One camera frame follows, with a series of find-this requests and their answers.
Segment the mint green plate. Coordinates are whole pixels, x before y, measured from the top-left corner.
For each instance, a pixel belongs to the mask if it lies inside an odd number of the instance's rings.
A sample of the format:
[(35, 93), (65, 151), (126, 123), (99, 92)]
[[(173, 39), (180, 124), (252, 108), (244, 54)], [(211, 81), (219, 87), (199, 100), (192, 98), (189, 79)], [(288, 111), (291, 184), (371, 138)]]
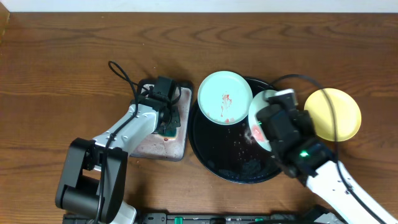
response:
[(249, 111), (253, 95), (249, 83), (239, 74), (218, 71), (200, 84), (197, 102), (211, 122), (232, 125), (242, 121)]
[(271, 152), (269, 140), (262, 132), (261, 125), (256, 118), (256, 114), (263, 108), (269, 106), (267, 99), (274, 96), (275, 90), (264, 90), (259, 92), (253, 99), (248, 110), (248, 124), (251, 136), (264, 150)]

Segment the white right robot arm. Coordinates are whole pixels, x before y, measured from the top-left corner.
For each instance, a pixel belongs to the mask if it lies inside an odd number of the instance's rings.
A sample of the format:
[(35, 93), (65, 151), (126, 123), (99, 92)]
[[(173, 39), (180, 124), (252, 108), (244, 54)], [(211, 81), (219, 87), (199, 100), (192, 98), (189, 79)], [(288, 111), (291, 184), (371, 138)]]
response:
[(397, 223), (317, 137), (309, 112), (297, 109), (292, 90), (258, 93), (248, 118), (254, 139), (282, 172), (321, 197), (347, 223)]

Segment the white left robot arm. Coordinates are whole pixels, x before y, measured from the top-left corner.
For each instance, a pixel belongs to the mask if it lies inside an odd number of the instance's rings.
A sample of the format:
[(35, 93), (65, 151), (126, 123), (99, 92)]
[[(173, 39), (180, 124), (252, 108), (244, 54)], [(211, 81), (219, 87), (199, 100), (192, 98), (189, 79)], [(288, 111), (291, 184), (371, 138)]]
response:
[(95, 223), (111, 223), (123, 212), (127, 161), (150, 134), (180, 124), (176, 103), (180, 85), (159, 77), (134, 99), (126, 114), (91, 140), (76, 138), (68, 148), (55, 195), (58, 208)]

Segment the pale yellow plate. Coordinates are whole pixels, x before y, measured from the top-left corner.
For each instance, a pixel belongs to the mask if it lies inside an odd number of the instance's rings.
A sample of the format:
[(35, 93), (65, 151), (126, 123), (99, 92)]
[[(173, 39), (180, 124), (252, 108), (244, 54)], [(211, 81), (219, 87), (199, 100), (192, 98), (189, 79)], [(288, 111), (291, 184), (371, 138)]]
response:
[[(336, 113), (337, 140), (341, 142), (351, 139), (361, 126), (361, 111), (358, 104), (349, 94), (341, 90), (326, 88), (325, 91), (330, 97)], [(307, 98), (304, 110), (309, 112), (317, 136), (334, 141), (330, 107), (321, 90), (313, 92)]]

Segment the green scouring sponge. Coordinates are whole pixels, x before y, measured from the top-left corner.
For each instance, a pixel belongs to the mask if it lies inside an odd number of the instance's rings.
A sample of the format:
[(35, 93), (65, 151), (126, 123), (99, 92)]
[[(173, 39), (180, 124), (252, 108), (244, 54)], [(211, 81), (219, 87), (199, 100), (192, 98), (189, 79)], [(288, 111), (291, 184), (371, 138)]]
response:
[(177, 128), (160, 129), (157, 134), (162, 138), (175, 139), (177, 137)]

